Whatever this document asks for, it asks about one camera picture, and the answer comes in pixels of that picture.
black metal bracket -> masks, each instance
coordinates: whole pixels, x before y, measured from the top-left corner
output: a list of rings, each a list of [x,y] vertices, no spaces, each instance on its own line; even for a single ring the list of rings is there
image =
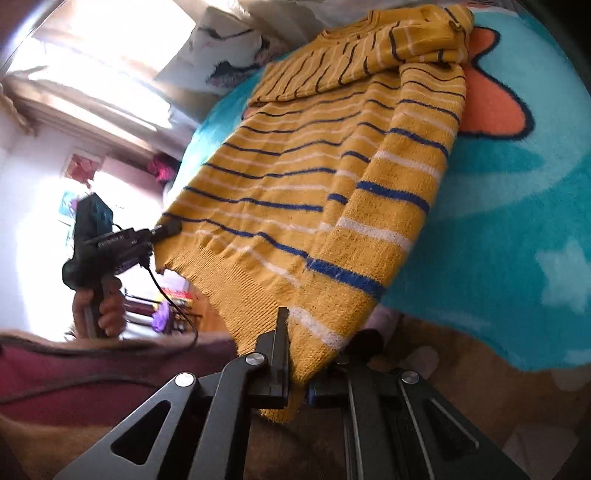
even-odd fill
[[[222,372],[178,374],[55,480],[241,479],[250,409],[287,405],[288,315]]]
[[[527,475],[426,380],[341,356],[309,403],[343,411],[348,480],[526,480]]]
[[[54,480],[241,479],[250,410],[287,405],[288,314],[222,372],[178,374]],[[369,369],[374,337],[358,334],[309,386],[311,406],[342,410],[348,480],[528,478],[416,372]]]

window curtain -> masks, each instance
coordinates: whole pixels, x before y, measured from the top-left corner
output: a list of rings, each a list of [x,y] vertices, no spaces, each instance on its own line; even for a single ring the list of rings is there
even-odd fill
[[[194,26],[173,0],[68,0],[22,44],[3,84],[33,116],[181,159],[218,98],[153,78]]]

finger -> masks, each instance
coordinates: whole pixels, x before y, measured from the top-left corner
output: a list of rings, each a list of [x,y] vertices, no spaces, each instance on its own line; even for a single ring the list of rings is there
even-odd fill
[[[72,311],[75,313],[82,311],[84,307],[90,304],[90,301],[94,295],[95,293],[92,290],[88,290],[86,288],[77,290],[72,302]]]
[[[125,323],[124,314],[120,312],[110,312],[99,319],[99,327],[103,330],[120,329]]]
[[[123,307],[124,300],[125,296],[120,291],[118,291],[117,293],[112,293],[100,303],[99,312],[105,314],[113,310],[125,311]]]
[[[103,289],[109,293],[116,293],[121,289],[121,280],[117,277],[110,277],[103,279]]]
[[[105,329],[105,333],[109,337],[118,337],[119,335],[121,335],[124,332],[124,330],[125,330],[125,325],[114,326],[114,327],[108,327],[107,329]]]

blue fleece blanket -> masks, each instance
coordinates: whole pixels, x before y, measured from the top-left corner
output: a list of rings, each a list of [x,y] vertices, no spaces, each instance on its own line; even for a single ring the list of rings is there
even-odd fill
[[[475,12],[468,100],[439,198],[386,306],[520,369],[591,362],[591,98],[531,17]],[[195,133],[174,198],[240,123],[260,73]]]

sweater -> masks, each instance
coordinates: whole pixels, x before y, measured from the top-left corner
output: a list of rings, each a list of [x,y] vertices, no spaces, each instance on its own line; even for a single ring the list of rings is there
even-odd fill
[[[290,309],[292,377],[342,349],[410,253],[459,127],[472,13],[372,11],[269,64],[244,120],[161,221],[157,268],[193,282],[239,353]]]

